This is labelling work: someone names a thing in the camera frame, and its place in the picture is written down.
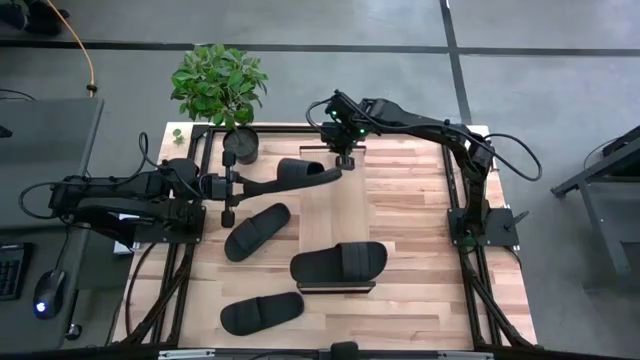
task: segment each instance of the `keyboard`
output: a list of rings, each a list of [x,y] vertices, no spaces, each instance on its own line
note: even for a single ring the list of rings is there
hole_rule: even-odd
[[[0,245],[0,301],[20,297],[31,244]]]

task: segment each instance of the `computer mouse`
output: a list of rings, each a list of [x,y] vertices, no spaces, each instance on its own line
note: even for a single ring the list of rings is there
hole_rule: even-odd
[[[66,274],[62,270],[50,270],[42,274],[33,294],[33,309],[38,319],[52,319],[62,308],[62,295]]]

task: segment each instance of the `wooden table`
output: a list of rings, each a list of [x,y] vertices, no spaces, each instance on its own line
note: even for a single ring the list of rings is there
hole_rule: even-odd
[[[186,157],[188,141],[175,145],[171,133],[180,128],[189,139],[192,126],[168,123],[159,159]],[[487,133],[485,126],[472,126],[472,130]],[[310,134],[260,134],[258,161],[235,169],[252,180],[272,180],[280,159],[299,158],[304,145],[322,144],[319,136]],[[355,211],[355,216],[365,214],[365,236],[383,243],[389,251],[387,266],[375,279],[378,285],[366,295],[305,295],[305,312],[299,318],[250,336],[233,336],[220,325],[224,306],[255,296],[296,291],[289,262],[305,243],[300,237],[301,228],[309,221],[310,210],[306,209],[313,204],[307,199],[309,191],[327,190],[303,189],[242,202],[235,209],[236,224],[276,202],[284,203],[292,216],[287,226],[241,263],[232,263],[224,255],[224,241],[231,230],[220,226],[222,204],[206,201],[205,233],[193,262],[181,347],[314,349],[353,340],[362,349],[472,348],[458,254],[449,239],[446,211],[450,204],[440,145],[404,135],[370,136],[363,145],[361,192],[366,205]],[[217,134],[209,172],[223,172],[221,154],[222,134]],[[196,164],[201,158],[202,149],[198,149]],[[497,171],[489,175],[487,197],[492,207],[504,206]],[[131,304],[134,326],[158,296],[167,248],[156,246],[136,280]],[[133,266],[140,254],[136,253]],[[497,303],[521,334],[535,343],[517,261],[502,248],[486,248],[486,257]],[[170,304],[165,329],[172,319],[172,307]],[[489,339],[484,306],[478,309],[483,335]],[[122,311],[114,340],[123,337]]]

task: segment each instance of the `orange cable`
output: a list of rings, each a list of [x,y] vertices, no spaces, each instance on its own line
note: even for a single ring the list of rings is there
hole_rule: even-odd
[[[55,11],[56,15],[58,15],[58,18],[60,18],[60,21],[62,21],[62,23],[67,27],[67,29],[69,29],[69,31],[71,32],[71,35],[73,35],[73,37],[78,42],[78,45],[80,45],[82,52],[84,52],[84,57],[87,58],[87,63],[89,63],[89,73],[91,74],[91,80],[89,81],[89,85],[91,85],[92,87],[95,86],[96,83],[95,83],[95,76],[93,73],[93,63],[91,62],[91,57],[89,57],[89,53],[87,52],[87,49],[84,48],[84,44],[82,43],[78,35],[76,35],[76,32],[73,31],[73,28],[71,27],[71,25],[69,25],[69,23],[64,19],[64,16],[62,16],[62,14],[60,14],[58,9],[56,9],[55,5],[53,5],[51,0],[46,0],[46,2],[49,3],[49,6],[51,6],[53,11]],[[89,90],[89,97],[93,97],[93,95],[94,95],[93,90]]]

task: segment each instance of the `black slipper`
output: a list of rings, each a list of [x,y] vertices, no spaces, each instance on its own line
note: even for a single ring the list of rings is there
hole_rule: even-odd
[[[246,336],[293,320],[303,311],[302,296],[288,292],[228,305],[220,313],[220,323],[230,334]]]
[[[227,259],[238,262],[248,258],[287,225],[290,218],[289,209],[284,204],[277,203],[244,220],[233,229],[224,243]]]
[[[291,259],[291,276],[299,283],[369,281],[387,265],[387,248],[375,241],[340,243]]]

